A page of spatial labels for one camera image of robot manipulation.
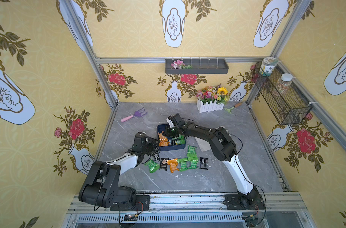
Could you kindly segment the small checkered black packet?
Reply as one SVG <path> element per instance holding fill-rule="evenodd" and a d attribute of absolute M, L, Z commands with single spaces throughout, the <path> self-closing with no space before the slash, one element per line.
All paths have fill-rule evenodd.
<path fill-rule="evenodd" d="M 153 154 L 152 154 L 152 159 L 153 159 L 153 161 L 160 161 L 160 152 L 154 152 Z"/>

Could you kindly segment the green cookie packet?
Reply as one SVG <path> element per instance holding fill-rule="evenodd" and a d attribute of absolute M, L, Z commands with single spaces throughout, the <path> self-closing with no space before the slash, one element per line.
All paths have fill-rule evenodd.
<path fill-rule="evenodd" d="M 155 173 L 157 170 L 160 169 L 160 165 L 152 159 L 149 159 L 146 163 L 144 163 L 144 165 L 148 166 L 150 173 Z"/>
<path fill-rule="evenodd" d="M 189 161 L 198 160 L 198 155 L 196 153 L 196 147 L 188 145 L 187 158 Z"/>
<path fill-rule="evenodd" d="M 197 169 L 198 168 L 197 164 L 198 164 L 199 158 L 188 157 L 188 161 L 190 162 L 189 169 Z"/>
<path fill-rule="evenodd" d="M 187 166 L 188 158 L 177 159 L 177 162 L 180 165 L 179 171 L 183 172 L 188 170 L 188 166 Z"/>

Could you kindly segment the black cookie packet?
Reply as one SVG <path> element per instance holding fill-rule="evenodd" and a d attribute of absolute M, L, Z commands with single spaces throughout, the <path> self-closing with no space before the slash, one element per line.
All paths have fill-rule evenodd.
<path fill-rule="evenodd" d="M 209 170 L 208 158 L 200 157 L 200 169 Z"/>
<path fill-rule="evenodd" d="M 169 158 L 160 158 L 160 170 L 167 171 Z"/>

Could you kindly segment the orange cookie packet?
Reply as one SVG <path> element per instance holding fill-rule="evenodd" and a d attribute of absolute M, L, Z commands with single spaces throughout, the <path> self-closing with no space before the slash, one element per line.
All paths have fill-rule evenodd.
<path fill-rule="evenodd" d="M 180 171 L 178 168 L 178 160 L 170 159 L 167 161 L 167 164 L 170 166 L 170 172 L 174 173 L 175 171 Z"/>

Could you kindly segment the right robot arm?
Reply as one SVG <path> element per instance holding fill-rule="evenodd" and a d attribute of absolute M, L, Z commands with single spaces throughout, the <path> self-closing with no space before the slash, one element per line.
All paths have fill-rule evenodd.
<path fill-rule="evenodd" d="M 262 189 L 250 181 L 239 161 L 236 144 L 223 127 L 207 128 L 194 122 L 186 122 L 178 113 L 169 116 L 166 121 L 179 134 L 209 143 L 215 158 L 225 164 L 233 178 L 238 192 L 236 201 L 242 208 L 262 210 L 267 208 L 265 195 L 259 193 Z"/>

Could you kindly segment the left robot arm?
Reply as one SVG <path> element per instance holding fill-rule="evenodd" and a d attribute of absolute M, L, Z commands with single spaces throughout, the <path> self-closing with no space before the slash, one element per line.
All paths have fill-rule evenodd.
<path fill-rule="evenodd" d="M 138 132 L 132 147 L 121 157 L 93 162 L 79 192 L 79 201 L 94 206 L 94 209 L 134 208 L 137 203 L 136 190 L 119 186 L 119 178 L 121 174 L 141 164 L 145 155 L 158 152 L 158 144 L 158 139 Z"/>

